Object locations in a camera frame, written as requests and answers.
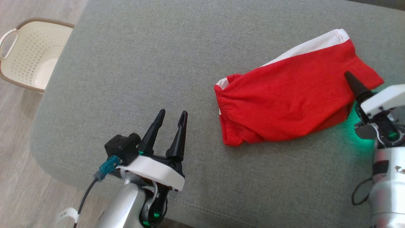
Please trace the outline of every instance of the white cable tag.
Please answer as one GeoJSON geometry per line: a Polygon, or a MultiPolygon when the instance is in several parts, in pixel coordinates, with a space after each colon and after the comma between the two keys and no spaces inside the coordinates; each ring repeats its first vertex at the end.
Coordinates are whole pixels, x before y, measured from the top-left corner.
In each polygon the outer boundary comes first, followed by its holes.
{"type": "Polygon", "coordinates": [[[70,207],[56,215],[56,223],[59,223],[62,219],[66,218],[66,217],[74,218],[75,223],[77,223],[79,220],[79,214],[77,213],[76,209],[70,207]]]}

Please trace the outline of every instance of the perforated basket wall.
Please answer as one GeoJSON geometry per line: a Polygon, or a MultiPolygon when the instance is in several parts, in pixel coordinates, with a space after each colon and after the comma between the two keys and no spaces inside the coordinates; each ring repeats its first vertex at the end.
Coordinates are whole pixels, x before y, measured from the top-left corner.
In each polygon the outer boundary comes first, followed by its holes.
{"type": "Polygon", "coordinates": [[[18,86],[44,92],[73,27],[42,18],[21,23],[9,32],[17,37],[7,55],[0,58],[0,76],[18,86]]]}

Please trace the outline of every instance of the blue cable connector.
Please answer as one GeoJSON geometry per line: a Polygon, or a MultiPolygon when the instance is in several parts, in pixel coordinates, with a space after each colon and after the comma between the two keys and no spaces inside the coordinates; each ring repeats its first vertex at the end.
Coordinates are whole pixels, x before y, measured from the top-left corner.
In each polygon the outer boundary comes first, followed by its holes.
{"type": "Polygon", "coordinates": [[[115,170],[115,168],[120,164],[119,157],[113,155],[108,160],[106,160],[99,168],[99,170],[93,175],[97,178],[98,182],[104,180],[105,176],[115,170]]]}

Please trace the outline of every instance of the gray fabric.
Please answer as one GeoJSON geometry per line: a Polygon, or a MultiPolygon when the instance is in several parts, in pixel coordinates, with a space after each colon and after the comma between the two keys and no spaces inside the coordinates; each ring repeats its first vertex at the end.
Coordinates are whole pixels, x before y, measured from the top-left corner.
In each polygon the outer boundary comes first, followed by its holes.
{"type": "MultiPolygon", "coordinates": [[[[90,1],[42,98],[32,153],[50,175],[85,189],[110,138],[142,136],[165,108],[155,145],[163,155],[187,110],[186,182],[170,193],[168,218],[195,227],[366,227],[369,206],[353,207],[350,195],[370,176],[372,151],[350,123],[227,147],[213,86],[335,28],[385,86],[404,83],[404,22],[405,12],[348,1],[90,1]]],[[[108,177],[94,192],[111,198],[121,184],[108,177]]]]}

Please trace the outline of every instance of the basket handle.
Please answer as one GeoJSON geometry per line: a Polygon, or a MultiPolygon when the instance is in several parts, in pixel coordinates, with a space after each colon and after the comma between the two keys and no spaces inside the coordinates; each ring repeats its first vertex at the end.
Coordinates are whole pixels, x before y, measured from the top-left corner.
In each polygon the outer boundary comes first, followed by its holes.
{"type": "Polygon", "coordinates": [[[5,59],[8,57],[8,55],[10,54],[11,50],[13,49],[15,43],[17,42],[17,39],[18,39],[18,30],[17,30],[16,28],[15,28],[15,29],[12,29],[12,30],[10,30],[10,31],[8,31],[8,32],[6,32],[6,34],[4,34],[4,36],[0,39],[0,61],[3,61],[3,60],[5,60],[5,59]],[[9,51],[7,52],[6,56],[3,57],[3,56],[1,56],[1,52],[2,52],[2,49],[3,49],[3,45],[4,45],[4,40],[6,40],[6,38],[7,38],[9,35],[13,34],[13,33],[16,33],[17,36],[16,36],[16,38],[14,39],[14,42],[13,42],[13,44],[11,45],[11,47],[10,47],[9,51]]]}

